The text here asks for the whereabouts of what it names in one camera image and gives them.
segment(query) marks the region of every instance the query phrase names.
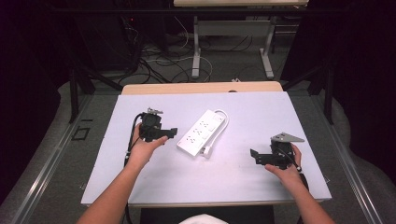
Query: white tabletop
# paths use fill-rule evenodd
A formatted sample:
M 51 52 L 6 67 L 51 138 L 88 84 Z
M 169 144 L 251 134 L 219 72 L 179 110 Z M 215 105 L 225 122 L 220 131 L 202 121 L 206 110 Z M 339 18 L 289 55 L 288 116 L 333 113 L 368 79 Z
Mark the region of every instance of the white tabletop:
M 123 166 L 134 117 L 148 107 L 163 111 L 163 129 L 177 136 L 158 148 L 138 177 L 128 203 L 135 206 L 269 204 L 291 202 L 277 177 L 255 164 L 251 148 L 271 153 L 270 137 L 289 133 L 305 142 L 302 167 L 315 199 L 332 196 L 286 92 L 121 95 L 115 106 L 81 203 L 91 204 Z M 207 109 L 228 113 L 230 123 L 210 159 L 192 157 L 177 142 Z
M 176 7 L 303 6 L 308 0 L 175 0 Z

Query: person's right arm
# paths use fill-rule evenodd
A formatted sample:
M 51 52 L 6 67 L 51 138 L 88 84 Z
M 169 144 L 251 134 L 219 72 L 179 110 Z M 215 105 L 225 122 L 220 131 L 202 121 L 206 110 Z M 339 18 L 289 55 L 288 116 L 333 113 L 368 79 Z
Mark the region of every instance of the person's right arm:
M 295 161 L 301 166 L 301 152 L 297 146 L 292 145 L 295 153 Z M 279 177 L 282 185 L 290 192 L 297 203 L 300 215 L 305 224 L 310 223 L 334 223 L 332 218 L 315 201 L 311 193 L 305 187 L 297 168 L 292 165 L 286 170 L 281 170 L 273 165 L 265 165 L 265 169 Z

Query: table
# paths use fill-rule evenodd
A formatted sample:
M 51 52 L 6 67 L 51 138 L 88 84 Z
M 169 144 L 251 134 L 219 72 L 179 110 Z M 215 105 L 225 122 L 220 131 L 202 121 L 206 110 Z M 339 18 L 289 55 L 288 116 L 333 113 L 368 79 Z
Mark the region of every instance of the table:
M 175 0 L 176 7 L 274 7 L 303 6 L 308 0 Z M 268 58 L 269 48 L 275 32 L 276 17 L 269 21 L 198 21 L 194 17 L 194 57 L 192 62 L 193 78 L 199 76 L 201 49 L 199 35 L 257 35 L 266 36 L 264 48 L 260 49 L 262 64 L 268 79 L 274 78 L 274 72 Z
M 163 110 L 163 129 L 177 127 L 178 134 L 159 148 L 143 169 L 128 200 L 130 205 L 180 207 L 293 202 L 277 177 L 255 164 L 249 154 L 251 148 L 270 153 L 270 137 L 282 132 L 305 139 L 296 145 L 304 155 L 302 166 L 311 193 L 318 201 L 329 200 L 332 196 L 290 98 L 281 90 L 277 82 L 125 87 L 81 203 L 91 204 L 122 169 L 133 119 L 149 106 Z M 217 106 L 228 113 L 230 123 L 215 143 L 211 158 L 194 158 L 177 149 L 176 143 L 190 126 L 207 109 Z

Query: forearm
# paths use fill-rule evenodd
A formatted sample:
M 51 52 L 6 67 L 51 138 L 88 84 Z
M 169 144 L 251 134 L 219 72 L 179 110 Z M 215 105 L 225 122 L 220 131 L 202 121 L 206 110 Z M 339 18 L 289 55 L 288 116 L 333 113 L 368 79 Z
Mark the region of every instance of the forearm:
M 315 201 L 305 186 L 300 186 L 290 192 L 297 203 L 301 217 L 305 224 L 334 223 L 320 204 Z
M 125 167 L 78 223 L 119 223 L 141 168 Z

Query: power outlet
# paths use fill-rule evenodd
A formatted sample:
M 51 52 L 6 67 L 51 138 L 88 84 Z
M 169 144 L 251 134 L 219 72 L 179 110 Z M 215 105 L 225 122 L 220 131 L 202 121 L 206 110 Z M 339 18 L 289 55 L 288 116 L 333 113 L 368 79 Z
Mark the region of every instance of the power outlet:
M 211 110 L 206 112 L 192 125 L 177 143 L 177 148 L 196 156 L 211 140 L 213 134 L 224 122 L 225 118 Z

